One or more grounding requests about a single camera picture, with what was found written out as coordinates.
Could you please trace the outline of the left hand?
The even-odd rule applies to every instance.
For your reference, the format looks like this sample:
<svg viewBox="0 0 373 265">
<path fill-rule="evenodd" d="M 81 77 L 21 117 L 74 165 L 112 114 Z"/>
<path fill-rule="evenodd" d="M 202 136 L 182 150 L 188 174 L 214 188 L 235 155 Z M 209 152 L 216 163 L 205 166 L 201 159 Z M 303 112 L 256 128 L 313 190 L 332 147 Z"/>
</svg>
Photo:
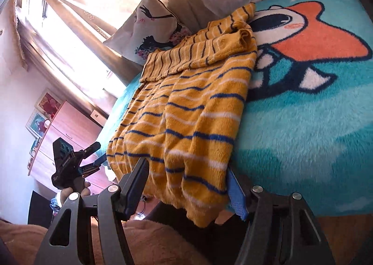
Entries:
<svg viewBox="0 0 373 265">
<path fill-rule="evenodd" d="M 89 196 L 90 195 L 90 182 L 88 181 L 85 181 L 85 187 L 84 189 L 82 190 L 82 192 L 80 193 L 81 196 Z M 60 192 L 60 203 L 61 205 L 63 205 L 65 203 L 65 201 L 68 199 L 68 197 L 73 194 L 75 191 L 73 190 L 72 187 L 68 187 L 68 188 L 65 188 L 63 189 L 61 192 Z"/>
</svg>

